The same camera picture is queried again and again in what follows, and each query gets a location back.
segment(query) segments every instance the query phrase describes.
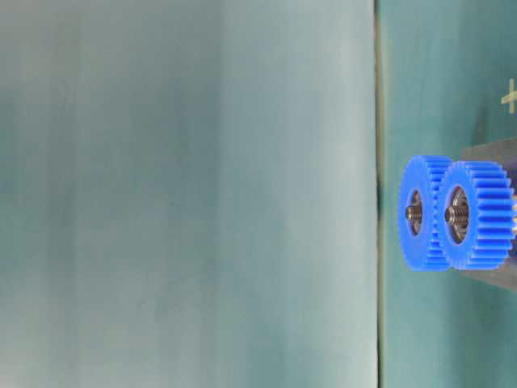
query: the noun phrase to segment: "plastic gear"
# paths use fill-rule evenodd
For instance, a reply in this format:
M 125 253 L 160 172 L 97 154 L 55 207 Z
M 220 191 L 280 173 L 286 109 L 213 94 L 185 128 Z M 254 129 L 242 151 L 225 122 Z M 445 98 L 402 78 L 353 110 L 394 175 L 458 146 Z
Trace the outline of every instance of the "plastic gear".
M 412 157 L 402 177 L 398 200 L 398 231 L 407 266 L 414 271 L 445 271 L 450 266 L 439 245 L 436 231 L 436 201 L 443 174 L 452 163 L 445 156 Z M 406 219 L 415 193 L 422 203 L 418 233 Z
M 468 202 L 468 225 L 460 241 L 444 215 L 458 188 Z M 439 192 L 437 229 L 454 268 L 495 269 L 504 262 L 515 237 L 513 194 L 506 171 L 496 162 L 459 161 L 448 168 Z

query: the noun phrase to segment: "gear teeth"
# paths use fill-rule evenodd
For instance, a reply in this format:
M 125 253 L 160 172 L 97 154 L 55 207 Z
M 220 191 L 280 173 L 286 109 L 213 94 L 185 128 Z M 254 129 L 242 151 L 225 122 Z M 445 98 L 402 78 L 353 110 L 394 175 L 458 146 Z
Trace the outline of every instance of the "gear teeth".
M 451 165 L 444 184 L 453 185 L 453 178 L 447 178 L 449 171 L 458 172 L 464 169 L 471 188 L 469 191 L 477 204 L 474 213 L 476 219 L 469 219 L 469 233 L 476 238 L 469 251 L 465 252 L 466 260 L 458 269 L 495 269 L 508 257 L 511 240 L 515 238 L 516 211 L 514 189 L 507 173 L 496 162 L 456 162 Z
M 443 254 L 442 247 L 439 243 L 438 232 L 436 230 L 436 201 L 438 200 L 443 175 L 451 163 L 452 160 L 445 156 L 415 156 L 410 160 L 404 171 L 403 181 L 405 179 L 413 181 L 415 179 L 415 166 L 418 165 L 419 168 L 421 168 L 423 165 L 423 170 L 426 172 L 425 180 L 427 182 L 427 186 L 431 189 L 431 192 L 429 193 L 430 198 L 427 200 L 427 203 L 431 202 L 431 232 L 427 235 L 427 248 L 424 248 L 424 250 L 422 250 L 422 248 L 415 249 L 415 247 L 412 246 L 412 242 L 403 241 L 403 239 L 401 240 L 402 250 L 406 256 L 406 262 L 411 269 L 419 271 L 445 271 L 450 268 L 449 262 Z M 399 192 L 399 195 L 405 194 L 406 193 L 402 192 L 402 190 Z M 399 214 L 405 211 L 405 208 L 402 207 L 403 205 L 399 204 Z

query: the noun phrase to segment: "metal shaft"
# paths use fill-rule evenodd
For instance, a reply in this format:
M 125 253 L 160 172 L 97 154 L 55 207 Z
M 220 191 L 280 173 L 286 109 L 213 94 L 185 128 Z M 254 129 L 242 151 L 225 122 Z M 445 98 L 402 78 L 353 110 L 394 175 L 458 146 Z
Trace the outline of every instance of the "metal shaft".
M 422 221 L 422 206 L 420 205 L 410 205 L 406 208 L 406 220 L 413 222 L 421 222 Z
M 450 226 L 464 226 L 469 223 L 469 207 L 464 205 L 449 206 L 445 210 L 445 221 Z

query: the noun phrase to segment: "vertical edge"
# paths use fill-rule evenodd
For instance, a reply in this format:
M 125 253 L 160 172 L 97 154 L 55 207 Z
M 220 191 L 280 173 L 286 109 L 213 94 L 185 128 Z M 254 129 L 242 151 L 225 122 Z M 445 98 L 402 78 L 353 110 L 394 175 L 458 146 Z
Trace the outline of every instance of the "vertical edge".
M 377 386 L 382 386 L 383 353 L 383 263 L 382 263 L 382 161 L 384 160 L 384 94 L 382 88 L 382 61 L 380 49 L 379 1 L 373 0 L 375 49 L 375 127 L 376 127 L 376 183 L 377 183 Z

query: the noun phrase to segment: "teal panel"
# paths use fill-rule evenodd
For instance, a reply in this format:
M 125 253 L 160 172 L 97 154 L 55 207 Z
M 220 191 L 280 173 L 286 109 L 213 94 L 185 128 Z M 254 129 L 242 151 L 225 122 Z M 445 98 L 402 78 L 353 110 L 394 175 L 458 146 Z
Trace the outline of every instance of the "teal panel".
M 396 229 L 398 184 L 413 154 L 459 158 L 515 135 L 500 99 L 517 76 L 512 1 L 381 0 L 380 190 L 385 387 L 507 387 L 517 381 L 517 294 L 458 272 L 416 273 Z
M 3 2 L 0 386 L 374 387 L 372 26 Z

